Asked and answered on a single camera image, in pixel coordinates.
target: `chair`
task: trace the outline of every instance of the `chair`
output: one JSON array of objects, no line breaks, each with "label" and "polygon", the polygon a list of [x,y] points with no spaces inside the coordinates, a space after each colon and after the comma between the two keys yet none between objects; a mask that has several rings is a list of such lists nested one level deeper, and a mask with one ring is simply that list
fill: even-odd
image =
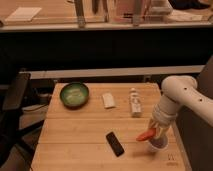
[{"label": "chair", "polygon": [[[213,56],[197,77],[198,91],[213,99]],[[212,171],[213,127],[184,107],[177,126],[193,171]]]},{"label": "chair", "polygon": [[32,156],[34,150],[24,142],[22,137],[27,133],[43,125],[43,120],[29,127],[19,130],[19,120],[22,115],[22,107],[37,104],[38,96],[30,88],[30,74],[18,74],[8,89],[1,91],[0,96],[0,167],[5,163],[10,151],[15,144],[18,144]]}]

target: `green bowl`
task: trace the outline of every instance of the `green bowl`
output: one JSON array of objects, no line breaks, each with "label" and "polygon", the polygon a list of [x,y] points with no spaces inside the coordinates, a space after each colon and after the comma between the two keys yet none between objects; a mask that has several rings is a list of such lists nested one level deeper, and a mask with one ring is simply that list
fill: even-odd
[{"label": "green bowl", "polygon": [[64,86],[60,92],[62,103],[69,108],[83,106],[89,98],[88,87],[80,82],[72,82]]}]

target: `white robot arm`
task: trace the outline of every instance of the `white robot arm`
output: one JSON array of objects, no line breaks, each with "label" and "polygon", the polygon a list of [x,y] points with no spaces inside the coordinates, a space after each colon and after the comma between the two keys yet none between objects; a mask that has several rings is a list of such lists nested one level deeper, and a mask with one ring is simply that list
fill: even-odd
[{"label": "white robot arm", "polygon": [[175,121],[182,106],[187,106],[213,126],[213,100],[197,90],[191,76],[169,76],[162,82],[163,95],[154,107],[149,128],[156,128],[154,138],[161,137]]}]

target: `black cell phone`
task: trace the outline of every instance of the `black cell phone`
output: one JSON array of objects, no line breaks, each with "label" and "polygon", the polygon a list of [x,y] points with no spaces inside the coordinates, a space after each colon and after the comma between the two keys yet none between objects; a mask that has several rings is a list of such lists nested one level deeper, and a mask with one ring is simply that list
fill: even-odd
[{"label": "black cell phone", "polygon": [[117,157],[124,153],[124,149],[113,132],[106,135],[106,139]]}]

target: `cup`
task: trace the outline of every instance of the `cup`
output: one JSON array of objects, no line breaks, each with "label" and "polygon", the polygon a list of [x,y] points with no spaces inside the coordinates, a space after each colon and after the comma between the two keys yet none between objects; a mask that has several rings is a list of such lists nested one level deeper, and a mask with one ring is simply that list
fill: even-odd
[{"label": "cup", "polygon": [[160,150],[166,149],[168,146],[168,137],[166,135],[161,138],[148,140],[148,151],[150,153],[157,153]]}]

